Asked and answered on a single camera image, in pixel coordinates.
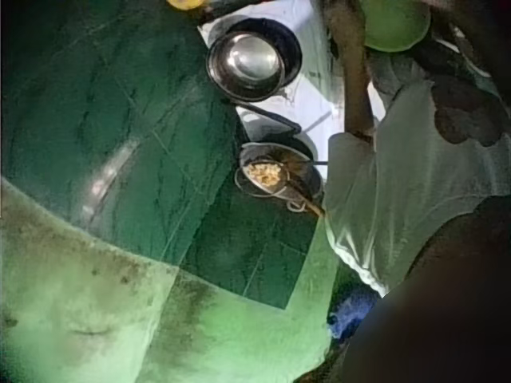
stainless steel bowl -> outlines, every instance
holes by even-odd
[[[279,90],[285,68],[279,52],[266,38],[232,32],[216,40],[209,50],[208,74],[230,97],[257,102]]]

white cloth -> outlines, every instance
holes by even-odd
[[[401,91],[378,126],[375,150],[349,133],[330,139],[327,235],[382,296],[443,223],[511,194],[509,134],[487,147],[473,138],[451,144],[435,128],[432,87],[419,81]]]

metal bowl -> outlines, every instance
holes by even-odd
[[[285,76],[278,50],[263,36],[231,32],[216,40],[208,53],[210,78],[232,98],[257,102],[273,96]]]

blue object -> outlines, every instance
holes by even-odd
[[[328,328],[332,337],[339,339],[341,343],[350,338],[378,300],[379,296],[375,291],[355,288],[335,311],[328,314]]]

